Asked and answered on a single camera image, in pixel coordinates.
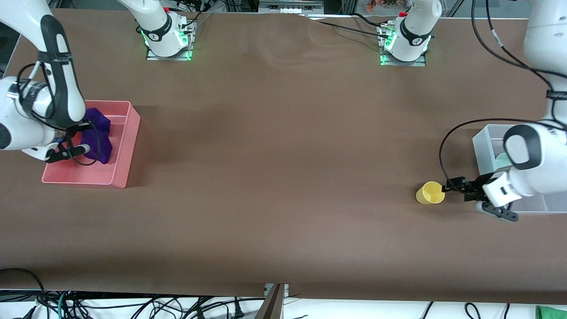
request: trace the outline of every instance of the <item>black cable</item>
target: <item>black cable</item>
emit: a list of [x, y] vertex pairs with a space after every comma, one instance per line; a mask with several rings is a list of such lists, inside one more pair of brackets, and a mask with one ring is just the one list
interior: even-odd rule
[[457, 6], [457, 8], [453, 7], [453, 9], [451, 9], [451, 11], [453, 11], [453, 15], [450, 16], [451, 18], [455, 16], [456, 12], [459, 11], [459, 9], [460, 9], [460, 7], [463, 5], [463, 3], [464, 3], [464, 0], [459, 3], [459, 5]]
[[[472, 306], [472, 307], [475, 309], [476, 315], [477, 315], [476, 318], [474, 318], [473, 316], [471, 316], [471, 313], [468, 311], [468, 306]], [[467, 316], [468, 316], [470, 319], [481, 319], [481, 318], [480, 318], [479, 309], [478, 309], [478, 308], [475, 306], [475, 304], [473, 304], [473, 303], [466, 303], [466, 304], [464, 305], [464, 311], [467, 313]]]
[[76, 158], [75, 155], [73, 155], [73, 152], [71, 151], [73, 148], [73, 141], [71, 140], [71, 137], [69, 137], [69, 135], [67, 134], [65, 136], [65, 139], [67, 141], [67, 148], [68, 148], [68, 152], [69, 152], [69, 156], [71, 157], [71, 159], [81, 165], [81, 166], [91, 166], [94, 165], [99, 159], [100, 159], [100, 135], [99, 135], [99, 131], [96, 129], [95, 124], [91, 121], [91, 120], [86, 120], [86, 123], [90, 123], [92, 126], [92, 129], [95, 131], [95, 135], [96, 135], [96, 156], [95, 159], [92, 160], [92, 162], [90, 163], [81, 163], [79, 162]]
[[350, 30], [350, 31], [359, 32], [359, 33], [364, 33], [364, 34], [373, 35], [373, 36], [377, 36], [377, 37], [383, 37], [383, 38], [385, 38], [385, 39], [388, 38], [387, 35], [383, 35], [383, 34], [378, 34], [378, 33], [373, 33], [373, 32], [368, 32], [368, 31], [353, 29], [353, 28], [349, 28], [349, 27], [345, 27], [345, 26], [339, 26], [338, 24], [328, 23], [328, 22], [319, 21], [319, 20], [317, 20], [317, 22], [326, 24], [326, 25], [328, 25], [328, 26], [332, 26], [332, 27], [337, 27], [337, 28], [345, 29], [345, 30]]
[[[488, 20], [488, 26], [490, 27], [490, 31], [491, 31], [494, 35], [496, 35], [496, 30], [494, 30], [494, 26], [492, 25], [492, 20], [491, 20], [491, 18], [490, 18], [490, 6], [488, 5], [488, 1], [489, 1], [489, 0], [486, 0], [486, 19]], [[521, 64], [521, 65], [523, 65], [523, 66], [529, 68], [529, 66], [528, 66], [527, 64], [525, 64], [524, 62], [522, 62], [522, 61], [521, 61], [520, 59], [518, 59], [515, 55], [513, 55], [510, 51], [508, 51], [508, 50], [504, 47], [504, 45], [503, 45], [501, 42], [499, 42], [498, 44], [500, 45], [500, 48], [502, 49], [502, 51], [504, 51], [504, 53], [506, 53], [509, 57], [511, 57], [512, 59], [514, 59], [514, 61], [516, 61], [517, 63], [519, 63], [519, 64]], [[543, 75], [539, 74], [539, 73], [538, 73], [537, 71], [535, 71], [535, 70], [531, 70], [531, 69], [530, 69], [530, 71], [533, 72], [537, 77], [539, 77], [543, 82], [545, 82], [545, 84], [547, 84], [547, 86], [549, 87], [550, 90], [553, 90], [553, 87], [551, 86], [551, 83], [549, 83], [549, 81], [548, 81], [546, 78], [544, 78]]]
[[[534, 73], [537, 77], [540, 78], [540, 80], [542, 80], [549, 88], [550, 91], [553, 91], [553, 86], [551, 85], [550, 81], [547, 80], [546, 78], [543, 77], [543, 75], [541, 75], [540, 73], [538, 73], [538, 71], [533, 70], [531, 67], [529, 67], [527, 64], [525, 64], [524, 62], [522, 62], [520, 59], [518, 59], [515, 55], [513, 55], [510, 51], [508, 51], [506, 49], [506, 47], [504, 47], [504, 45], [502, 44], [502, 42], [500, 41], [500, 38], [498, 37], [498, 35], [496, 34], [496, 30], [494, 29], [494, 25], [492, 25], [492, 19], [490, 18], [490, 6], [488, 5], [489, 0], [486, 0], [486, 19], [488, 21], [488, 26], [490, 28], [490, 31], [492, 32], [492, 34], [494, 35], [494, 39], [496, 40], [496, 42], [498, 42], [498, 45], [500, 46], [500, 48], [502, 49], [502, 51], [504, 51], [504, 53], [506, 53], [509, 57], [511, 57], [512, 59], [514, 59], [514, 61], [516, 61], [517, 63], [525, 66], [528, 68], [529, 71], [531, 71], [532, 73]], [[557, 117], [555, 116], [555, 101], [556, 100], [552, 100], [551, 102], [551, 118], [561, 124], [561, 126], [563, 126], [563, 128], [565, 128], [565, 124], [560, 122]]]
[[242, 317], [244, 317], [244, 313], [242, 312], [242, 308], [238, 302], [238, 297], [234, 297], [234, 319], [240, 319]]
[[[253, 300], [265, 300], [265, 299], [264, 299], [264, 298], [245, 298], [245, 299], [238, 299], [238, 302], [241, 302], [241, 301], [253, 301]], [[217, 302], [217, 303], [212, 303], [212, 304], [210, 304], [210, 305], [204, 306], [201, 311], [202, 311], [202, 313], [204, 313], [204, 312], [206, 312], [206, 311], [209, 311], [209, 310], [212, 310], [212, 309], [215, 309], [215, 308], [218, 308], [218, 307], [222, 307], [222, 306], [227, 305], [227, 304], [233, 304], [233, 303], [235, 303], [235, 302], [236, 302], [235, 300], [225, 301], [225, 302], [220, 302], [220, 301], [219, 301], [219, 302]], [[197, 314], [195, 314], [195, 315], [194, 315], [193, 317], [191, 317], [190, 319], [195, 319], [196, 317], [197, 317]]]
[[199, 12], [197, 13], [197, 15], [195, 16], [195, 18], [193, 18], [193, 20], [191, 20], [190, 22], [188, 22], [188, 23], [186, 23], [186, 24], [182, 24], [182, 25], [181, 25], [181, 28], [184, 28], [184, 27], [186, 27], [186, 26], [190, 26], [193, 22], [197, 21], [197, 18], [201, 15], [202, 12], [203, 12], [203, 11], [199, 11]]
[[45, 295], [40, 292], [40, 291], [29, 291], [29, 290], [25, 290], [25, 291], [16, 291], [16, 290], [8, 290], [8, 291], [0, 291], [0, 296], [14, 296], [17, 295], [18, 298], [21, 298], [21, 300], [25, 300], [28, 299], [30, 297], [35, 297], [36, 301], [42, 305], [47, 307], [48, 309], [53, 310], [54, 312], [57, 312], [57, 308], [56, 307], [52, 307], [49, 305], [49, 301], [56, 303], [58, 296], [56, 293], [54, 292], [45, 292]]
[[[2, 272], [6, 272], [6, 271], [19, 271], [19, 272], [23, 272], [26, 273], [30, 276], [33, 277], [33, 279], [36, 281], [37, 285], [39, 286], [39, 288], [41, 289], [41, 294], [43, 295], [43, 297], [45, 298], [45, 302], [48, 303], [49, 299], [47, 298], [47, 293], [45, 292], [45, 288], [43, 287], [43, 284], [41, 282], [41, 280], [39, 280], [39, 278], [36, 276], [36, 274], [34, 274], [32, 271], [27, 270], [27, 269], [23, 269], [23, 268], [4, 268], [4, 269], [0, 269], [0, 273]], [[47, 309], [47, 319], [49, 319], [49, 309]]]
[[22, 299], [28, 299], [29, 296], [18, 296], [18, 297], [13, 297], [13, 298], [8, 298], [8, 299], [2, 299], [0, 300], [0, 303], [7, 303], [9, 301], [13, 301], [13, 300], [17, 300], [17, 301], [22, 301]]
[[159, 303], [159, 302], [157, 302], [157, 301], [153, 302], [152, 305], [154, 306], [154, 309], [151, 310], [151, 312], [150, 312], [150, 318], [149, 318], [149, 319], [155, 319], [155, 315], [158, 314], [158, 312], [160, 312], [161, 310], [163, 310], [163, 311], [165, 311], [165, 312], [171, 314], [171, 315], [174, 317], [174, 319], [177, 319], [177, 317], [175, 316], [175, 314], [174, 314], [173, 312], [171, 312], [171, 311], [165, 309], [165, 307], [166, 307], [168, 304], [172, 303], [174, 300], [175, 300], [175, 298], [171, 299], [170, 301], [166, 302], [165, 304]]
[[226, 4], [227, 9], [230, 10], [230, 7], [232, 6], [234, 12], [237, 12], [236, 7], [240, 7], [242, 5], [242, 3], [239, 4], [239, 5], [236, 5], [236, 4], [234, 4], [234, 0], [231, 0], [231, 1], [232, 1], [232, 4], [227, 3], [225, 0], [221, 0], [222, 3]]
[[427, 314], [429, 313], [429, 309], [431, 309], [432, 305], [433, 305], [433, 301], [430, 301], [427, 307], [425, 308], [424, 314], [423, 316], [421, 316], [421, 319], [427, 318]]
[[141, 305], [144, 304], [118, 305], [118, 306], [107, 306], [107, 307], [99, 307], [99, 306], [83, 306], [83, 307], [89, 309], [115, 309], [115, 308], [139, 307]]
[[26, 84], [24, 84], [24, 87], [21, 87], [21, 81], [22, 81], [22, 73], [24, 73], [25, 70], [27, 70], [28, 68], [31, 68], [32, 66], [34, 66], [35, 63], [30, 63], [30, 64], [26, 64], [24, 65], [19, 71], [18, 71], [18, 75], [16, 75], [16, 91], [18, 92], [18, 101], [20, 102], [20, 104], [23, 104], [24, 99], [22, 97], [22, 92], [26, 89], [28, 82], [26, 82]]
[[198, 309], [200, 309], [201, 306], [202, 306], [205, 302], [207, 302], [207, 301], [209, 301], [209, 300], [211, 300], [211, 299], [212, 299], [212, 297], [199, 297], [199, 299], [197, 300], [197, 302], [194, 303], [194, 304], [189, 308], [189, 310], [187, 310], [186, 314], [183, 315], [183, 317], [181, 317], [181, 319], [186, 319], [187, 317], [189, 317], [189, 315], [190, 315], [192, 312], [197, 311]]
[[567, 79], [567, 75], [564, 75], [564, 74], [562, 74], [562, 73], [555, 72], [555, 71], [542, 70], [542, 69], [538, 69], [538, 68], [532, 68], [532, 67], [530, 67], [530, 66], [524, 66], [524, 65], [521, 65], [521, 64], [519, 64], [519, 63], [512, 62], [512, 61], [510, 61], [510, 60], [508, 60], [508, 59], [506, 59], [506, 58], [500, 56], [498, 53], [494, 52], [494, 51], [493, 51], [492, 49], [490, 49], [490, 48], [488, 47], [488, 45], [484, 42], [484, 40], [482, 39], [482, 37], [481, 37], [480, 34], [479, 34], [479, 30], [478, 30], [477, 27], [476, 27], [476, 21], [475, 21], [476, 0], [472, 0], [472, 6], [471, 6], [471, 7], [472, 7], [472, 9], [471, 9], [471, 23], [472, 23], [472, 29], [473, 29], [473, 31], [474, 31], [474, 33], [475, 33], [475, 36], [476, 36], [477, 40], [479, 41], [479, 43], [483, 46], [483, 48], [484, 48], [485, 50], [487, 50], [490, 54], [492, 54], [494, 57], [496, 57], [497, 59], [499, 59], [499, 60], [501, 60], [501, 61], [503, 61], [503, 62], [505, 62], [505, 63], [508, 63], [508, 64], [510, 64], [510, 65], [517, 66], [517, 67], [522, 68], [522, 69], [537, 71], [537, 72], [546, 73], [546, 74], [551, 74], [551, 75], [556, 75], [556, 76], [558, 76], [558, 77], [562, 77], [562, 78], [566, 78], [566, 79]]
[[509, 121], [509, 122], [519, 122], [519, 123], [532, 123], [532, 124], [539, 124], [542, 125], [544, 127], [550, 128], [550, 129], [559, 129], [561, 131], [565, 131], [567, 132], [565, 129], [562, 128], [558, 128], [555, 127], [553, 125], [549, 125], [547, 123], [542, 123], [542, 122], [538, 122], [538, 121], [532, 121], [532, 120], [522, 120], [522, 119], [508, 119], [505, 117], [493, 117], [493, 118], [487, 118], [487, 119], [477, 119], [477, 120], [471, 120], [471, 121], [467, 121], [467, 122], [463, 122], [459, 125], [457, 125], [456, 127], [453, 127], [443, 138], [443, 140], [441, 141], [441, 145], [439, 146], [439, 165], [441, 166], [441, 170], [443, 171], [443, 175], [445, 175], [445, 178], [447, 179], [447, 182], [450, 184], [450, 188], [454, 191], [458, 191], [461, 194], [464, 194], [464, 192], [459, 189], [452, 181], [451, 178], [449, 178], [449, 174], [447, 173], [447, 170], [445, 169], [445, 166], [443, 165], [443, 146], [445, 145], [445, 141], [447, 141], [449, 135], [451, 135], [453, 132], [455, 132], [457, 129], [465, 126], [465, 125], [469, 125], [469, 124], [473, 124], [473, 123], [479, 123], [479, 122], [488, 122], [488, 121]]
[[354, 15], [354, 16], [357, 16], [357, 17], [361, 18], [362, 20], [364, 20], [364, 22], [368, 23], [368, 24], [371, 25], [371, 26], [380, 27], [380, 24], [381, 24], [381, 23], [374, 23], [374, 22], [372, 22], [372, 21], [366, 19], [365, 16], [363, 16], [362, 14], [360, 14], [360, 13], [358, 13], [358, 12], [353, 12], [353, 13], [351, 13], [350, 15]]
[[41, 124], [43, 124], [43, 125], [45, 125], [45, 126], [47, 126], [47, 127], [51, 127], [52, 129], [56, 129], [56, 130], [58, 130], [58, 131], [67, 132], [66, 129], [63, 129], [63, 128], [60, 128], [60, 127], [56, 127], [56, 126], [53, 126], [53, 125], [51, 125], [51, 124], [46, 123], [44, 120], [42, 120], [42, 119], [39, 117], [39, 115], [37, 115], [36, 112], [33, 112], [33, 111], [32, 111], [32, 117], [33, 117], [36, 121], [38, 121], [39, 123], [41, 123]]
[[502, 319], [507, 319], [508, 317], [508, 310], [510, 310], [510, 304], [506, 304], [506, 308], [504, 309], [504, 316]]
[[189, 10], [189, 12], [191, 12], [191, 9], [197, 11], [197, 7], [195, 6], [194, 3], [190, 3], [190, 2], [188, 2], [188, 1], [186, 1], [186, 0], [177, 1], [177, 7], [180, 7], [179, 4], [181, 4], [181, 3], [184, 4], [184, 5], [187, 7], [187, 10]]
[[154, 302], [157, 298], [152, 298], [150, 300], [148, 300], [146, 303], [142, 304], [142, 306], [140, 308], [138, 308], [138, 310], [136, 310], [132, 316], [130, 317], [130, 319], [136, 319], [138, 318], [138, 316], [142, 313], [142, 311], [152, 302]]
[[177, 303], [177, 305], [179, 306], [179, 312], [181, 312], [181, 314], [183, 314], [183, 306], [181, 305], [181, 303], [179, 302], [179, 299], [175, 299], [175, 302]]
[[[476, 316], [477, 316], [476, 318], [474, 318], [474, 317], [471, 315], [471, 313], [468, 311], [468, 307], [469, 307], [469, 306], [472, 306], [472, 307], [474, 308], [474, 310], [475, 310], [475, 312], [476, 312]], [[508, 316], [508, 310], [510, 310], [510, 304], [506, 304], [506, 307], [504, 308], [504, 316], [503, 316], [503, 319], [506, 319], [506, 317]], [[464, 305], [464, 311], [466, 312], [467, 316], [468, 316], [470, 319], [481, 319], [481, 318], [480, 318], [479, 309], [476, 307], [476, 305], [475, 305], [474, 303], [466, 303], [466, 304]]]
[[51, 97], [51, 114], [49, 114], [49, 116], [45, 115], [45, 117], [39, 116], [39, 118], [47, 120], [50, 119], [51, 117], [53, 117], [53, 114], [55, 114], [55, 109], [57, 108], [57, 105], [55, 104], [55, 95], [53, 94], [53, 90], [51, 89], [51, 84], [49, 83], [48, 77], [47, 77], [47, 72], [45, 71], [45, 64], [43, 64], [43, 62], [41, 63], [41, 72], [43, 73], [43, 77], [45, 79], [45, 84], [47, 85], [47, 89], [49, 91], [49, 96]]

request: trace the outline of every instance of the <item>pink plastic bin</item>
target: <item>pink plastic bin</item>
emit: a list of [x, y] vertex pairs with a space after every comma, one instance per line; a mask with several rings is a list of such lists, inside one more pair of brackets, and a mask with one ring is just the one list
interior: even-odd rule
[[[81, 166], [73, 160], [59, 161], [45, 166], [41, 181], [71, 187], [124, 188], [128, 180], [132, 153], [140, 124], [140, 115], [127, 101], [90, 101], [87, 108], [96, 107], [110, 122], [112, 153], [107, 164]], [[77, 160], [92, 161], [84, 156]]]

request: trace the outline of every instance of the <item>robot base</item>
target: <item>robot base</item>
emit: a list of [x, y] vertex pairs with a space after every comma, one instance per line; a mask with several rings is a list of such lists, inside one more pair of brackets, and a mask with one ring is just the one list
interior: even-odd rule
[[[383, 27], [376, 27], [376, 31], [378, 34], [385, 34], [387, 36], [393, 37], [392, 32], [393, 30], [389, 28], [390, 21], [388, 24], [383, 24], [386, 28]], [[425, 66], [425, 54], [422, 53], [419, 58], [415, 61], [400, 61], [396, 59], [392, 53], [386, 50], [384, 47], [386, 46], [387, 42], [391, 39], [384, 39], [382, 37], [378, 38], [378, 47], [380, 48], [380, 65], [395, 65], [395, 66]]]
[[[181, 17], [181, 22], [180, 22], [181, 24], [187, 23], [186, 17], [184, 17], [184, 16], [180, 16], [180, 17]], [[197, 27], [197, 21], [194, 21], [193, 23], [191, 23], [187, 27], [180, 30], [180, 32], [186, 33], [186, 34], [180, 35], [180, 38], [183, 42], [187, 42], [187, 46], [182, 48], [179, 52], [177, 52], [177, 54], [174, 54], [170, 57], [161, 57], [161, 56], [156, 55], [154, 52], [152, 52], [150, 50], [150, 48], [148, 48], [147, 52], [146, 52], [146, 60], [148, 60], [148, 61], [191, 61], [191, 59], [193, 57], [193, 45], [195, 43], [195, 31], [197, 29], [196, 27]]]

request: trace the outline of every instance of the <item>green cloth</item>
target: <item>green cloth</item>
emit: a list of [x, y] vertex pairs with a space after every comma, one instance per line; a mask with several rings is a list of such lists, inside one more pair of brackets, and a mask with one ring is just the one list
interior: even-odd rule
[[567, 311], [557, 310], [550, 307], [535, 307], [536, 319], [567, 319]]

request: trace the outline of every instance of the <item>white floor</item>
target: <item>white floor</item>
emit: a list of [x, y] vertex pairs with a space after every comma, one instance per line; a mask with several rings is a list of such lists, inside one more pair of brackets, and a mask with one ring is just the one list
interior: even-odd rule
[[[179, 299], [183, 308], [189, 308], [197, 299]], [[210, 301], [230, 301], [232, 297], [218, 297]], [[99, 307], [140, 304], [148, 299], [112, 299], [112, 300], [87, 300], [84, 305]], [[253, 313], [260, 308], [262, 301], [241, 302], [244, 313]], [[285, 300], [283, 319], [295, 319], [307, 315], [306, 319], [420, 319], [428, 302], [424, 301], [364, 301], [364, 300], [318, 300], [318, 299], [295, 299]], [[23, 317], [33, 306], [34, 302], [0, 303], [0, 319], [13, 319]], [[501, 319], [504, 313], [504, 304], [478, 303], [482, 319]], [[550, 306], [552, 308], [567, 310], [567, 305]], [[117, 309], [91, 309], [90, 315], [93, 319], [128, 319], [139, 307], [117, 308]], [[147, 307], [138, 319], [150, 317], [152, 307]], [[229, 310], [234, 314], [234, 306]], [[225, 319], [226, 307], [219, 307], [204, 313], [207, 319]], [[46, 318], [45, 307], [38, 308], [33, 319]], [[57, 314], [51, 312], [51, 318], [56, 319]], [[171, 319], [172, 315], [167, 312], [159, 312], [155, 319]], [[464, 312], [464, 303], [442, 303], [433, 304], [427, 319], [467, 319]], [[508, 312], [509, 319], [534, 319], [535, 305], [512, 304]]]

